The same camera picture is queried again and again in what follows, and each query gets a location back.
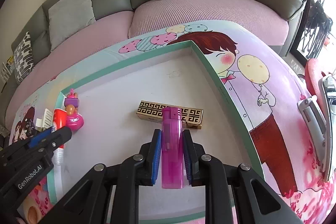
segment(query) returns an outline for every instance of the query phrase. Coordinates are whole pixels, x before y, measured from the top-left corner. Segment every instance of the metal bolt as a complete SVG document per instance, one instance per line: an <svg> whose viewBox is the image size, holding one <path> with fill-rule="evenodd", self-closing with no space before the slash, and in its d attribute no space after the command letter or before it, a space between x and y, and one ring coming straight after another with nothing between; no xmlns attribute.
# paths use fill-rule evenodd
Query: metal bolt
<svg viewBox="0 0 336 224"><path fill-rule="evenodd" d="M201 159L204 160L204 161L210 161L211 160L211 156L208 155L208 154L204 154L204 155L202 155Z"/></svg>
<svg viewBox="0 0 336 224"><path fill-rule="evenodd" d="M103 171L104 170L104 164L96 164L94 166L94 170L99 172L99 171Z"/></svg>
<svg viewBox="0 0 336 224"><path fill-rule="evenodd" d="M143 160L143 156L141 154L135 154L133 156L133 160L136 160L136 161Z"/></svg>
<svg viewBox="0 0 336 224"><path fill-rule="evenodd" d="M251 169L251 166L249 164L241 164L240 168L243 169L244 171L248 171Z"/></svg>

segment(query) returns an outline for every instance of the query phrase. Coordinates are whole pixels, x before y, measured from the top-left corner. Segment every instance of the cardboard box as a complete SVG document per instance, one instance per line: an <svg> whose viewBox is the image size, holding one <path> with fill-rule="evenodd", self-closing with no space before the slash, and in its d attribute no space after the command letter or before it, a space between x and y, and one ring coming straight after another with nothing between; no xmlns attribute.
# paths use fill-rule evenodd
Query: cardboard box
<svg viewBox="0 0 336 224"><path fill-rule="evenodd" d="M182 126L184 128L202 128L203 109L141 101L136 114L143 120L162 122L161 109L166 106L179 107L182 110Z"/></svg>

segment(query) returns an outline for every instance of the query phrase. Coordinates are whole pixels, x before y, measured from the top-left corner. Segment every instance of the purple lighter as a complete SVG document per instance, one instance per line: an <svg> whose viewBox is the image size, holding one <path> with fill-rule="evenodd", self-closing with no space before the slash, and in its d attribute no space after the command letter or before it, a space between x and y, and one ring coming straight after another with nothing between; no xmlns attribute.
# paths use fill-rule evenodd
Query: purple lighter
<svg viewBox="0 0 336 224"><path fill-rule="evenodd" d="M162 188L183 187L182 114L178 107L162 110Z"/></svg>

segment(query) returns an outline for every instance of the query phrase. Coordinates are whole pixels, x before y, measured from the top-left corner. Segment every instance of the cartoon hand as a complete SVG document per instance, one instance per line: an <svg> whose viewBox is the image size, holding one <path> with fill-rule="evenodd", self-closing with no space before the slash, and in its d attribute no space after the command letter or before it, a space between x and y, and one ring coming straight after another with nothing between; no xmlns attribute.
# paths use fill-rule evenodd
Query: cartoon hand
<svg viewBox="0 0 336 224"><path fill-rule="evenodd" d="M266 103L268 103L268 99L262 99L262 98L258 99L258 106L261 106L261 104L266 104Z"/></svg>

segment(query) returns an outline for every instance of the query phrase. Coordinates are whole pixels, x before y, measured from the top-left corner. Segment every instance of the pink blush cheek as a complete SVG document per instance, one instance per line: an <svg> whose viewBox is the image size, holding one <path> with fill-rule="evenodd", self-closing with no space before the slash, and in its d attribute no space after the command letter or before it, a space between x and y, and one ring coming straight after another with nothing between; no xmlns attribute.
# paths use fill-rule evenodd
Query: pink blush cheek
<svg viewBox="0 0 336 224"><path fill-rule="evenodd" d="M231 65L235 61L235 57L231 54L223 54L220 61L222 64Z"/></svg>

